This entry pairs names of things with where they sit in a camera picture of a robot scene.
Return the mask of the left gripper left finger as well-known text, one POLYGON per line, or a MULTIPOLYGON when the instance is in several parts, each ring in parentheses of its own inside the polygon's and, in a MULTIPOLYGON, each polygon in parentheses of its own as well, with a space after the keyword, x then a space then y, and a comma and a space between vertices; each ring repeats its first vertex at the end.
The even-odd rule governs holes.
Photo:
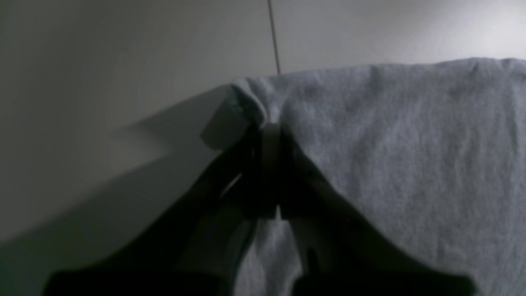
POLYGON ((46 296, 232 296, 270 195, 280 129, 249 129, 137 238, 84 268, 51 276, 46 296))

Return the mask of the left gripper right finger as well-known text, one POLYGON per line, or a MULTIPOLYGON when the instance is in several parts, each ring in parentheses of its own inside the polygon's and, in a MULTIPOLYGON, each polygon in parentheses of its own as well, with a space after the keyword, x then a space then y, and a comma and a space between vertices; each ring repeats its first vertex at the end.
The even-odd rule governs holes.
POLYGON ((293 296, 473 296, 466 275, 408 255, 347 204, 281 127, 281 215, 293 227, 304 274, 293 296))

